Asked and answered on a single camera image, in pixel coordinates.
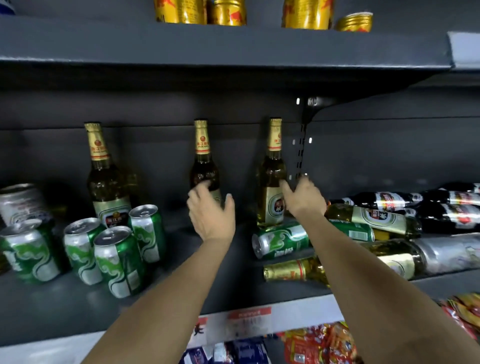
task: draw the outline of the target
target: price label strip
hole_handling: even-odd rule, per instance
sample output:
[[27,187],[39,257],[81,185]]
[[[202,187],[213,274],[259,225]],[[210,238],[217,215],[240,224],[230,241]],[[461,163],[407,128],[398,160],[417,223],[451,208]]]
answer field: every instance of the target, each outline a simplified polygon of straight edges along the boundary
[[188,342],[188,347],[197,348],[207,344],[207,326],[208,317],[199,317],[197,324],[193,328],[192,335],[190,336],[190,341]]
[[249,308],[230,312],[227,318],[228,339],[251,338],[271,332],[272,307]]

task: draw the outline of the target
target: lower shelf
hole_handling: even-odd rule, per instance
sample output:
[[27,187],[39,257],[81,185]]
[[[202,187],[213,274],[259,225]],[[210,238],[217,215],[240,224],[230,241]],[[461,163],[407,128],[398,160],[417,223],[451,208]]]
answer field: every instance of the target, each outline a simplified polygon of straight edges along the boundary
[[[250,243],[254,229],[251,224],[237,227],[201,311],[207,320],[205,335],[195,338],[191,346],[198,340],[214,344],[343,319],[331,291],[319,283],[264,282],[265,262],[255,258]],[[201,243],[191,228],[167,229],[167,234],[166,264],[156,268],[150,287],[167,277]],[[276,261],[309,255],[313,255],[312,249]],[[414,284],[433,298],[480,291],[480,270],[424,278]],[[116,299],[105,285],[86,286],[71,272],[40,286],[25,285],[8,272],[0,276],[0,292],[0,346],[104,331],[139,298]],[[235,320],[255,316],[261,308],[263,315],[257,324]]]

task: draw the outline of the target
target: hand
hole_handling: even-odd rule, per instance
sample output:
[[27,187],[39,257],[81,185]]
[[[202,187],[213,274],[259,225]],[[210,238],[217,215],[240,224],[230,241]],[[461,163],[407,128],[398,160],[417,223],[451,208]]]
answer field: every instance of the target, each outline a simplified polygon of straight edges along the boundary
[[280,186],[287,210],[297,219],[304,213],[324,215],[327,211],[324,197],[308,177],[300,178],[295,192],[292,192],[287,181],[281,180]]
[[208,191],[209,184],[210,181],[201,182],[188,192],[190,220],[204,242],[222,240],[230,245],[235,234],[235,202],[228,194],[222,209]]

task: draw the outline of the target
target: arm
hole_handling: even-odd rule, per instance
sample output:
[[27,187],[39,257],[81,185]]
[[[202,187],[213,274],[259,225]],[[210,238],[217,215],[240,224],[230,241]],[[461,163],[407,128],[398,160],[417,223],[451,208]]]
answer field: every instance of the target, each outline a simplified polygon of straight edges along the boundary
[[201,183],[190,191],[187,204],[203,244],[122,313],[83,364],[178,364],[235,233],[231,195],[222,210]]
[[282,188],[366,363],[478,362],[478,344],[427,295],[328,222],[325,200],[308,178],[295,192],[285,181]]

